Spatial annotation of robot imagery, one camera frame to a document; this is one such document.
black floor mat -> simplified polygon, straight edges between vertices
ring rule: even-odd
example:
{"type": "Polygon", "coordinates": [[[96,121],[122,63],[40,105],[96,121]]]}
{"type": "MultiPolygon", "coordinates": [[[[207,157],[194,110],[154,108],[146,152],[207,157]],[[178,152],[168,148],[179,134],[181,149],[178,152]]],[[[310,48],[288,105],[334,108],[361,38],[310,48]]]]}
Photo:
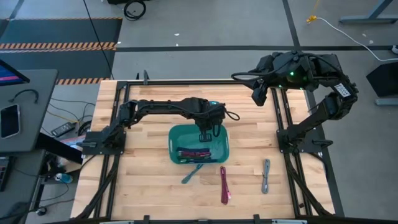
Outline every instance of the black floor mat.
{"type": "MultiPolygon", "coordinates": [[[[111,67],[121,22],[93,19],[111,67]]],[[[57,69],[60,85],[98,83],[111,74],[90,20],[84,18],[11,20],[0,37],[0,59],[19,70],[57,69]]]]}

white cable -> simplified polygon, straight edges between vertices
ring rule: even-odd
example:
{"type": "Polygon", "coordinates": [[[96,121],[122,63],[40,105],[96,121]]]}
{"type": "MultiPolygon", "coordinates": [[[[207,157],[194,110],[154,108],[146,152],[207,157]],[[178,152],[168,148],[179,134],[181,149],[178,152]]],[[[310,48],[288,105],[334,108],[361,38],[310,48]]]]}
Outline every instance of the white cable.
{"type": "Polygon", "coordinates": [[[323,20],[324,22],[326,22],[329,26],[331,26],[333,29],[337,30],[338,32],[341,32],[342,34],[344,34],[345,36],[347,36],[348,38],[350,38],[353,42],[359,44],[360,46],[364,47],[366,50],[368,50],[369,52],[371,52],[373,54],[373,56],[378,59],[380,62],[387,62],[387,61],[391,61],[391,60],[398,60],[398,58],[390,58],[390,59],[379,59],[379,57],[377,57],[373,51],[371,49],[369,49],[369,47],[367,47],[366,45],[363,45],[361,43],[359,43],[358,41],[354,40],[352,37],[350,37],[348,34],[346,34],[345,32],[337,29],[336,27],[334,27],[333,25],[331,25],[326,19],[321,18],[321,17],[317,17],[317,19],[323,20]]]}

wheel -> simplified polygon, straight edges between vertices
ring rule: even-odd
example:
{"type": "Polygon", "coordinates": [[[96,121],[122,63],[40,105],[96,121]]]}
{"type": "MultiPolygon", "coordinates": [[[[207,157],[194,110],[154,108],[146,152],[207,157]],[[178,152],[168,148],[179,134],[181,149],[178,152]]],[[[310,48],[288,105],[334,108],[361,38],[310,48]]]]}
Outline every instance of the wheel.
{"type": "Polygon", "coordinates": [[[36,210],[36,214],[38,216],[43,216],[47,213],[47,208],[46,207],[40,207],[36,210]]]}

smartphone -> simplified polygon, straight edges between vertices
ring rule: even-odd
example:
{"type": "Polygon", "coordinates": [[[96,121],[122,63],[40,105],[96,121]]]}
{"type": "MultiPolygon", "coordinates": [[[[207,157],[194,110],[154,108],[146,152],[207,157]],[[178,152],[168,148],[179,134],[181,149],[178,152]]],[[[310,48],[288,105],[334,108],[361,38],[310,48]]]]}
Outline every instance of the smartphone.
{"type": "Polygon", "coordinates": [[[13,137],[21,131],[19,106],[17,104],[0,111],[1,138],[13,137]]]}

teal tray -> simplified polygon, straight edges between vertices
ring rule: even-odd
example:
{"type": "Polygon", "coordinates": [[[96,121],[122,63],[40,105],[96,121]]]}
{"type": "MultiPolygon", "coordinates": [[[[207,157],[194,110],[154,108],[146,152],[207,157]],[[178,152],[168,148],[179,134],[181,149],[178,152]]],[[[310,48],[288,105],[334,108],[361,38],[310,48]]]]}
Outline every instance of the teal tray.
{"type": "Polygon", "coordinates": [[[172,127],[169,132],[169,154],[170,159],[176,164],[211,164],[211,163],[222,163],[228,159],[229,156],[229,143],[228,135],[224,126],[220,126],[220,135],[214,137],[211,131],[211,142],[200,142],[199,141],[199,127],[195,124],[181,124],[172,127]],[[211,159],[215,159],[213,162],[180,162],[177,158],[178,147],[184,147],[187,149],[203,149],[209,148],[211,152],[211,159]]]}

